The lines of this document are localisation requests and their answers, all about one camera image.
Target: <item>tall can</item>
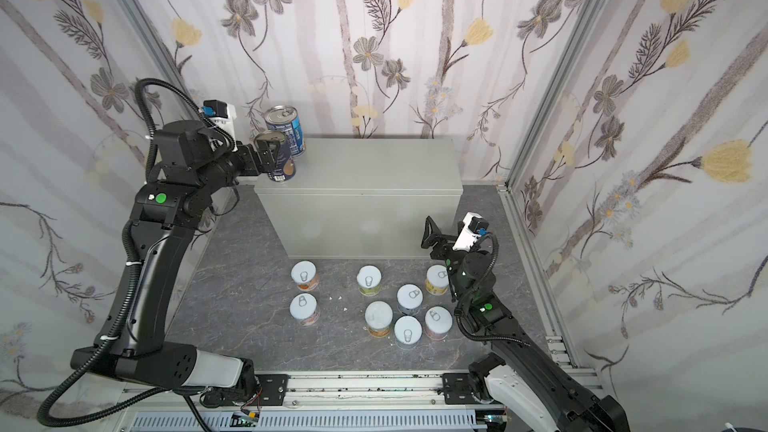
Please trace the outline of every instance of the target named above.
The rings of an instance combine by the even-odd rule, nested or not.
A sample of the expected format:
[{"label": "tall can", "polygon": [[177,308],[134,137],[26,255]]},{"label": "tall can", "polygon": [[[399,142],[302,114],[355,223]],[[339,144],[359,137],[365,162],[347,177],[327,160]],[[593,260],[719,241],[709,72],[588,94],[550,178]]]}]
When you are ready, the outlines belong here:
[{"label": "tall can", "polygon": [[296,164],[293,163],[293,157],[290,154],[288,139],[286,135],[278,130],[269,130],[256,136],[256,140],[269,140],[278,142],[277,161],[274,171],[269,176],[275,182],[284,182],[296,174]]},{"label": "tall can", "polygon": [[264,115],[270,130],[280,130],[288,138],[290,153],[298,157],[304,153],[304,132],[301,131],[299,113],[291,106],[274,106]]}]

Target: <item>gray marble tabletop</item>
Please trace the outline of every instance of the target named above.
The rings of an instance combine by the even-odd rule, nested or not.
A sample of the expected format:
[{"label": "gray marble tabletop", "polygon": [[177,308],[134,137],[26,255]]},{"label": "gray marble tabletop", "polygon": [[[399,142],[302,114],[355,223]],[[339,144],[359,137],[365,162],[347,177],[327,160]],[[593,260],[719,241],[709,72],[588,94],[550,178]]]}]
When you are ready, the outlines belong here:
[{"label": "gray marble tabletop", "polygon": [[[401,350],[394,333],[374,338],[366,330],[364,311],[370,302],[389,303],[397,320],[396,293],[417,284],[424,292],[430,260],[316,260],[320,284],[312,291],[320,319],[301,327],[290,316],[291,299],[300,293],[290,278],[297,260],[289,259],[250,186],[241,186],[235,210],[220,218],[197,272],[168,330],[168,341],[201,350],[253,359],[256,370],[448,370],[466,369],[490,347],[468,341],[453,329],[443,341],[422,336],[412,350]],[[523,329],[544,347],[544,329],[509,228],[493,186],[465,186],[456,222],[476,212],[490,223],[500,250],[494,273],[497,295]],[[364,297],[357,287],[360,267],[382,271],[382,290]],[[425,293],[417,318],[441,305],[453,310],[450,293]]]}]

